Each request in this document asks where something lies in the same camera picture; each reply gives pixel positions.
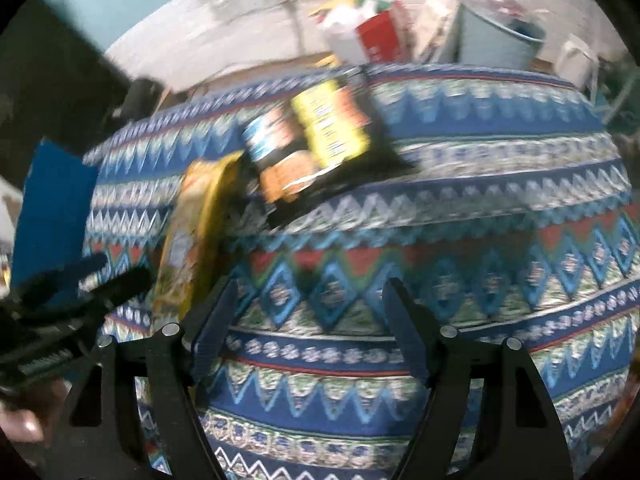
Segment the person's left hand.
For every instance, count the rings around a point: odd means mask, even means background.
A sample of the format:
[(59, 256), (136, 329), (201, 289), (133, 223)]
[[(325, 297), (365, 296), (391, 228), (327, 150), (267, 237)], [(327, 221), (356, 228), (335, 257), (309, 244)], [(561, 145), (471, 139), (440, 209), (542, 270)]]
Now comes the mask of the person's left hand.
[(64, 379), (34, 382), (18, 396), (1, 401), (1, 429), (18, 443), (49, 444), (68, 388)]

